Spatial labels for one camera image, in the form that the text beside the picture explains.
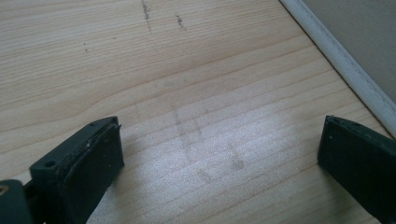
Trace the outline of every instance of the gray surface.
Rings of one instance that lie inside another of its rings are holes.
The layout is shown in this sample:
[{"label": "gray surface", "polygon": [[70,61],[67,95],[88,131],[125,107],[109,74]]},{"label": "gray surface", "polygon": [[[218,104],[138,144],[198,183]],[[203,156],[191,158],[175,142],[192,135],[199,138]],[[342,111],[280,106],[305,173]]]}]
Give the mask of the gray surface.
[{"label": "gray surface", "polygon": [[396,102],[396,0],[304,0]]}]

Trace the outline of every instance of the light wood tabletop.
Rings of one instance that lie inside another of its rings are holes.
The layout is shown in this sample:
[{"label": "light wood tabletop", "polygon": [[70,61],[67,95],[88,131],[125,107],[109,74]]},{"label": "light wood tabletop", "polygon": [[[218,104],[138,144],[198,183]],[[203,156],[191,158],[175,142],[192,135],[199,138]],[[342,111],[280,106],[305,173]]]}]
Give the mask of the light wood tabletop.
[{"label": "light wood tabletop", "polygon": [[376,223],[317,166],[326,115],[386,134],[277,0],[0,2],[0,179],[119,117],[89,223]]}]

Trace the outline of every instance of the scratch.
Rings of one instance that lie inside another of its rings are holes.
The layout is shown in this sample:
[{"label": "scratch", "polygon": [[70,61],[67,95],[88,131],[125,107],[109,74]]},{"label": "scratch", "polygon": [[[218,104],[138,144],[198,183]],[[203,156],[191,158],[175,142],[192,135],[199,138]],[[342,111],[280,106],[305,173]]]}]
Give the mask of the scratch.
[{"label": "scratch", "polygon": [[187,31],[186,27],[184,27],[184,25],[183,25],[183,20],[181,19],[181,17],[178,15],[177,12],[175,12],[175,16],[177,18],[177,23],[178,23],[178,26],[180,26],[180,29]]},{"label": "scratch", "polygon": [[143,7],[143,12],[145,13],[145,20],[148,24],[148,30],[152,34],[151,26],[149,25],[149,12],[151,11],[151,9],[149,8],[145,0],[142,0],[142,7]]}]

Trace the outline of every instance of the black plastic part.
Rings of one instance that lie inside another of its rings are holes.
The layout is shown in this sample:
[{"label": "black plastic part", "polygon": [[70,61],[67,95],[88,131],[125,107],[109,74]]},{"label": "black plastic part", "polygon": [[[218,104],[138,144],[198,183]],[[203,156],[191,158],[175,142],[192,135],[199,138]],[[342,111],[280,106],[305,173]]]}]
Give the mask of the black plastic part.
[{"label": "black plastic part", "polygon": [[34,224],[20,181],[0,181],[0,214],[1,224]]},{"label": "black plastic part", "polygon": [[30,167],[48,224],[86,223],[124,166],[117,117],[99,119]]},{"label": "black plastic part", "polygon": [[396,221],[396,142],[359,123],[328,116],[318,164],[380,222]]}]

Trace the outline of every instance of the wooden surface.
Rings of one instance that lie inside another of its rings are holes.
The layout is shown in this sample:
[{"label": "wooden surface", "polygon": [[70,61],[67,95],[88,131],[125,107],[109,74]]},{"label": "wooden surface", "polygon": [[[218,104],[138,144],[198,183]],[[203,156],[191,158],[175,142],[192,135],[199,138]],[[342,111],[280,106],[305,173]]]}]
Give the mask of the wooden surface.
[{"label": "wooden surface", "polygon": [[316,156],[325,115],[385,133],[276,0],[0,2],[0,179],[118,116],[89,223],[376,223]]}]

